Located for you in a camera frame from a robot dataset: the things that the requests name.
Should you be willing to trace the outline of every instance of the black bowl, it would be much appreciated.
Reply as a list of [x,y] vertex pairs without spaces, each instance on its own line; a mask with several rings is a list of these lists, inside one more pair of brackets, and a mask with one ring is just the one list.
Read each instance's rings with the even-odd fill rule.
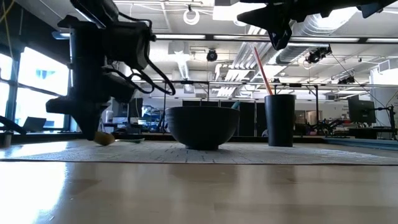
[[239,111],[214,106],[182,106],[166,110],[172,136],[187,149],[216,150],[235,133]]

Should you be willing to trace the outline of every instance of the black cup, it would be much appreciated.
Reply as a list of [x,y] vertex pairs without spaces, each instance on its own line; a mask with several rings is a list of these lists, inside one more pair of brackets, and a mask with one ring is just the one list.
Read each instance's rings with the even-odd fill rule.
[[294,95],[269,95],[264,98],[268,128],[268,145],[293,146]]

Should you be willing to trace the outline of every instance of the red straw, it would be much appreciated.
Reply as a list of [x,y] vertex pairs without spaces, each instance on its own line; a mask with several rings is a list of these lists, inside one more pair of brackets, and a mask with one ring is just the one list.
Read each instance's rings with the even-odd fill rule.
[[269,86],[268,79],[266,77],[266,73],[264,72],[264,69],[262,67],[262,63],[261,63],[261,60],[260,60],[259,52],[257,52],[257,48],[256,47],[253,47],[253,51],[254,51],[254,56],[256,58],[256,61],[257,61],[257,65],[260,67],[260,71],[261,71],[261,75],[262,75],[262,79],[264,81],[264,84],[267,87],[268,93],[270,95],[272,95],[271,87]]

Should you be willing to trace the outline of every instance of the laptop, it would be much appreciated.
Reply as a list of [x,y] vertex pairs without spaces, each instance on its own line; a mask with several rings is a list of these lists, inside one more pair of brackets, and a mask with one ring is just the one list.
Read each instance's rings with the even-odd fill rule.
[[27,117],[25,124],[22,128],[29,132],[38,132],[43,131],[44,124],[47,119],[45,118],[34,118],[34,117]]

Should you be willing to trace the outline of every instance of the small yellow object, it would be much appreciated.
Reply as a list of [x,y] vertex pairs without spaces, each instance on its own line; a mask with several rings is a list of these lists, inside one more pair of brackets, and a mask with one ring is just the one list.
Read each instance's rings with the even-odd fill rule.
[[95,132],[94,142],[102,145],[108,146],[115,142],[114,136],[112,134],[103,133],[103,132]]

